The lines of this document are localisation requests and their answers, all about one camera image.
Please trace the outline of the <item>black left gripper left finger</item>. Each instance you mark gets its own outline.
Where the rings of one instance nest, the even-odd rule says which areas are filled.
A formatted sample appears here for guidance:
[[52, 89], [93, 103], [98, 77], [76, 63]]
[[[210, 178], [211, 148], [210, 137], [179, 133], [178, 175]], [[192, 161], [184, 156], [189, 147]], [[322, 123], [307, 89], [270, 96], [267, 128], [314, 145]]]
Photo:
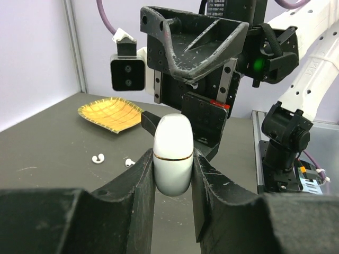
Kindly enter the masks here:
[[1, 190], [1, 253], [150, 253], [153, 151], [88, 192], [81, 188]]

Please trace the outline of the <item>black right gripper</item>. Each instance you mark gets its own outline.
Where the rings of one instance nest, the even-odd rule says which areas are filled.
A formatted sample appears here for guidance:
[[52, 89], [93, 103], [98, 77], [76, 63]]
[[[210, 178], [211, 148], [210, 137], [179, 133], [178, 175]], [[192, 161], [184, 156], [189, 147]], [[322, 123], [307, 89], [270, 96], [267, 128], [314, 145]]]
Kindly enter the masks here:
[[[208, 160], [218, 152], [242, 77], [276, 84], [298, 65], [297, 27], [275, 28], [157, 6], [140, 9], [147, 65], [155, 71], [155, 100], [192, 124], [194, 145]], [[161, 118], [141, 113], [155, 135]]]

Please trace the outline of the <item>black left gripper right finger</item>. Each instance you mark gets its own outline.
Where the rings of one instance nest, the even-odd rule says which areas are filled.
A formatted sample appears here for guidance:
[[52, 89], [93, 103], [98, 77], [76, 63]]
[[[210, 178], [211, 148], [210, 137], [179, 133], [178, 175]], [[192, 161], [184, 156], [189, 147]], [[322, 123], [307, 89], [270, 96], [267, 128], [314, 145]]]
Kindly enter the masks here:
[[202, 253], [338, 253], [338, 197], [254, 194], [195, 155], [192, 199]]

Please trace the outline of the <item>white earbud charging case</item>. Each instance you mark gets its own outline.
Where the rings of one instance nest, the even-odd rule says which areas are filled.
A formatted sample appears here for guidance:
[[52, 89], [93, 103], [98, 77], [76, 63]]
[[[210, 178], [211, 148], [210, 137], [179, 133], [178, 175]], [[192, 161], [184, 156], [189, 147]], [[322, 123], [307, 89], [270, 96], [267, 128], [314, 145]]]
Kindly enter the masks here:
[[183, 114], [161, 118], [153, 144], [154, 176], [158, 190], [170, 197], [184, 194], [191, 182], [193, 168], [193, 131]]

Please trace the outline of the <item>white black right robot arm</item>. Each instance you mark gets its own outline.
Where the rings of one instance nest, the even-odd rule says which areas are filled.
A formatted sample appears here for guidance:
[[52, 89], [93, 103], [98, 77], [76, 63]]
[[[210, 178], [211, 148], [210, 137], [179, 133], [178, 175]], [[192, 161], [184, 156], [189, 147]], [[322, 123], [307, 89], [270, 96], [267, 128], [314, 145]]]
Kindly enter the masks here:
[[242, 77], [277, 84], [301, 59], [298, 76], [272, 105], [261, 130], [258, 190], [306, 190], [299, 156], [310, 141], [318, 107], [338, 76], [338, 1], [278, 1], [285, 12], [265, 22], [266, 1], [202, 1], [198, 13], [146, 6], [140, 29], [147, 35], [147, 65], [154, 99], [178, 110], [156, 124], [153, 162], [158, 190], [184, 193], [194, 150], [218, 151]]

